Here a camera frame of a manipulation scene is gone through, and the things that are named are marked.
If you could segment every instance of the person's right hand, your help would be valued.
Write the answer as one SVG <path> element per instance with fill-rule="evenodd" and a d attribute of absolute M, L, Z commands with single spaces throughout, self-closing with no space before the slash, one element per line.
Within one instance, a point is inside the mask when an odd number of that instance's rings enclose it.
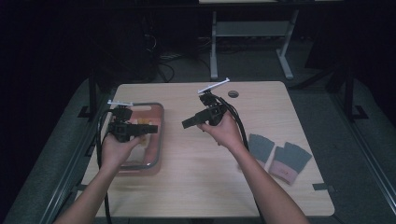
<path fill-rule="evenodd" d="M 228 110 L 224 113 L 221 122 L 217 126 L 203 123 L 198 124 L 197 127 L 212 135 L 219 145 L 227 147 L 230 150 L 243 145 L 238 126 Z"/>

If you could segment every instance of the person's left hand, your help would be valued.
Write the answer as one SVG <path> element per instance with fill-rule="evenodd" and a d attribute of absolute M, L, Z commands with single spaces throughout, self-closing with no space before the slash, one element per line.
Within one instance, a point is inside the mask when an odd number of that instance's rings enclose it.
<path fill-rule="evenodd" d="M 119 169 L 140 141 L 141 138 L 138 136 L 131 141 L 121 143 L 109 133 L 102 144 L 102 167 Z"/>

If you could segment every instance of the wire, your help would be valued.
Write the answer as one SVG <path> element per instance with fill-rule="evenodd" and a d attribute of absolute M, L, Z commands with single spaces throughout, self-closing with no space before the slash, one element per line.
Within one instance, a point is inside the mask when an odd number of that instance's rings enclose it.
<path fill-rule="evenodd" d="M 336 216 L 335 214 L 332 214 L 332 217 L 337 220 L 339 223 L 341 224 L 345 224 L 345 222 L 343 220 L 341 220 L 338 216 Z"/>
<path fill-rule="evenodd" d="M 111 113 L 113 110 L 108 109 L 106 110 L 102 116 L 98 120 L 98 124 L 96 126 L 96 155 L 97 155 L 97 163 L 99 169 L 102 167 L 102 142 L 101 142 L 101 131 L 102 131 L 102 124 L 103 124 L 103 116 L 106 115 L 107 113 Z M 108 205 L 108 193 L 106 193 L 105 196 L 105 213 L 106 213 L 106 220 L 108 224 L 111 224 L 111 215 L 110 215 L 110 209 Z"/>
<path fill-rule="evenodd" d="M 242 140 L 243 140 L 244 145 L 248 151 L 248 139 L 247 139 L 247 135 L 245 132 L 245 128 L 242 123 L 242 120 L 239 118 L 238 112 L 236 111 L 235 107 L 228 104 L 223 98 L 218 97 L 217 95 L 214 95 L 212 93 L 209 93 L 209 94 L 211 94 L 213 97 L 215 97 L 217 100 L 219 100 L 222 104 L 224 104 L 227 107 L 227 109 L 231 112 L 231 115 L 233 115 L 233 118 L 235 119 L 236 123 L 238 124 L 239 132 L 241 133 Z"/>
<path fill-rule="evenodd" d="M 158 74 L 163 78 L 163 82 L 165 82 L 165 83 L 170 82 L 175 77 L 175 69 L 171 65 L 168 65 L 165 63 L 158 63 L 158 65 L 168 67 L 172 71 L 171 77 L 166 78 L 165 73 L 163 72 L 163 70 L 160 69 L 160 67 L 158 67 L 158 70 L 157 70 Z"/>
<path fill-rule="evenodd" d="M 203 63 L 204 66 L 205 66 L 205 67 L 209 70 L 209 72 L 210 72 L 210 66 L 209 66 L 209 64 L 207 64 L 207 62 L 205 62 L 203 59 L 200 59 L 200 58 L 197 58 L 197 60 L 198 60 L 198 62 Z"/>
<path fill-rule="evenodd" d="M 175 53 L 175 54 L 170 54 L 170 55 L 161 55 L 160 59 L 173 61 L 175 59 L 180 59 L 182 57 L 184 57 L 184 54 Z"/>
<path fill-rule="evenodd" d="M 218 43 L 218 53 L 219 54 L 235 54 L 242 51 L 245 51 L 248 47 L 246 45 L 242 45 L 237 41 L 227 39 L 221 40 Z"/>
<path fill-rule="evenodd" d="M 154 44 L 151 47 L 151 50 L 154 50 L 155 47 L 157 47 L 157 39 L 155 38 L 155 36 L 154 35 L 145 35 L 145 37 L 151 37 L 154 40 Z"/>

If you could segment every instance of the forearm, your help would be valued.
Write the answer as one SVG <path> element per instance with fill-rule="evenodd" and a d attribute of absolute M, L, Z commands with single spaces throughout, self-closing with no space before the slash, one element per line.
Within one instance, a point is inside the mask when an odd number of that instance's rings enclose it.
<path fill-rule="evenodd" d="M 230 149 L 267 223 L 308 223 L 289 194 L 266 173 L 244 146 Z"/>
<path fill-rule="evenodd" d="M 93 223 L 117 171 L 114 168 L 102 168 L 82 194 L 55 223 Z"/>

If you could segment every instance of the handheld controller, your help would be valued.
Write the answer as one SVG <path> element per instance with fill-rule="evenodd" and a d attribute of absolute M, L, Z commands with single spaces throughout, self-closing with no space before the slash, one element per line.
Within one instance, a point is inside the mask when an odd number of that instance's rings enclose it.
<path fill-rule="evenodd" d="M 108 131 L 119 140 L 119 142 L 128 142 L 131 136 L 140 136 L 148 133 L 157 133 L 158 125 L 150 124 L 132 124 L 128 120 L 131 118 L 133 111 L 126 108 L 125 105 L 119 105 L 113 109 L 112 122 L 108 124 Z"/>
<path fill-rule="evenodd" d="M 191 126 L 205 123 L 209 121 L 209 124 L 216 126 L 221 122 L 222 116 L 227 111 L 227 106 L 218 101 L 218 96 L 212 94 L 211 90 L 215 89 L 219 85 L 222 85 L 230 79 L 226 78 L 225 81 L 209 86 L 198 93 L 203 93 L 199 96 L 201 102 L 206 106 L 206 109 L 196 113 L 193 117 L 183 120 L 181 123 L 184 129 Z"/>

